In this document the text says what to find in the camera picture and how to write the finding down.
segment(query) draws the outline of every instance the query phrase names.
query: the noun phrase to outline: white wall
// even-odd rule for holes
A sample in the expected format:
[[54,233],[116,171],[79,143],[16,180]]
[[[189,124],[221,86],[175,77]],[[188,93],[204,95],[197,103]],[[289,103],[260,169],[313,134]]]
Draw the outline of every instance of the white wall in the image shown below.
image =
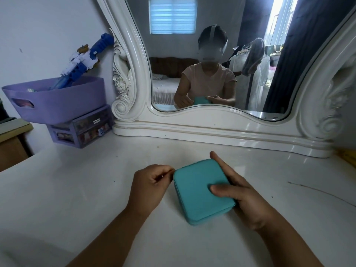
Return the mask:
[[198,0],[195,34],[150,34],[149,0],[127,0],[149,57],[194,58],[198,55],[198,38],[204,28],[220,25],[229,37],[223,60],[238,43],[245,0]]
[[335,139],[335,145],[356,150],[356,91],[352,94],[345,107],[341,108],[340,113],[345,122],[345,129]]
[[[54,78],[81,45],[93,45],[109,32],[96,0],[0,0],[0,87]],[[107,102],[114,100],[113,50],[100,54]],[[0,98],[10,116],[19,117],[5,94]],[[53,144],[45,125],[33,124],[27,141],[34,153]]]

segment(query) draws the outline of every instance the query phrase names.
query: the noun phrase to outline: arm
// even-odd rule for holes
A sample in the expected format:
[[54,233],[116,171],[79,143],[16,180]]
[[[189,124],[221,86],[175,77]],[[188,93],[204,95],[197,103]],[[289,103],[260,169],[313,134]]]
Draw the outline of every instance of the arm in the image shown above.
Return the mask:
[[151,165],[137,171],[126,208],[67,267],[122,266],[135,236],[162,200],[173,173],[174,169],[167,165]]
[[184,108],[193,105],[193,100],[187,97],[187,94],[190,90],[190,81],[182,73],[182,77],[180,78],[180,82],[177,88],[177,91],[174,95],[174,102],[177,104],[178,107]]
[[322,267],[304,240],[284,217],[216,153],[216,160],[232,185],[212,185],[211,192],[218,197],[231,197],[238,202],[236,214],[244,224],[255,230],[265,242],[276,267]]
[[214,96],[208,96],[207,99],[211,101],[213,104],[220,104],[220,105],[226,105],[226,106],[235,106],[235,87],[236,87],[236,81],[232,80],[229,81],[224,85],[224,95],[223,98],[214,95]]

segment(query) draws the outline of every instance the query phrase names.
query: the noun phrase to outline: blue toy sword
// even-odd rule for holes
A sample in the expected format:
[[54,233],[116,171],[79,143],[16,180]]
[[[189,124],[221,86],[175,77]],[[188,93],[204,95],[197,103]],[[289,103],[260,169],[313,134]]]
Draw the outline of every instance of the blue toy sword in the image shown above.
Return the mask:
[[61,77],[53,85],[50,90],[62,89],[69,87],[78,80],[89,69],[94,68],[99,59],[96,57],[107,46],[113,45],[113,36],[105,33],[101,38],[89,49],[88,45],[80,47],[71,57],[69,66],[61,73]]

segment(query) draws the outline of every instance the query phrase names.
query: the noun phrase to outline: pink t-shirt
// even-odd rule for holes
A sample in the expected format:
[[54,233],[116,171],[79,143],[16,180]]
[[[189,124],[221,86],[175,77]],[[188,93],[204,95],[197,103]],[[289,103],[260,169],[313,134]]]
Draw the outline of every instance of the pink t-shirt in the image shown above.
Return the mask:
[[234,73],[221,64],[213,76],[207,76],[204,73],[201,62],[187,67],[183,74],[190,81],[188,96],[193,100],[198,96],[218,95],[222,98],[224,85],[230,81],[236,81]]

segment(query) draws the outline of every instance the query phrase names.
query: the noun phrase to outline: ornate white mirror frame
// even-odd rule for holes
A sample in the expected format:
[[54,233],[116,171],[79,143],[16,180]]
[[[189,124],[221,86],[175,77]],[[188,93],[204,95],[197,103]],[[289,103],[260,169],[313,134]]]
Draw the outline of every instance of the ornate white mirror frame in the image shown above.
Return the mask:
[[313,157],[331,155],[332,139],[343,129],[338,109],[347,102],[356,78],[356,14],[343,23],[307,72],[289,116],[271,122],[224,106],[195,106],[176,112],[156,110],[151,104],[151,71],[145,47],[125,0],[97,1],[115,36],[115,134],[271,149]]

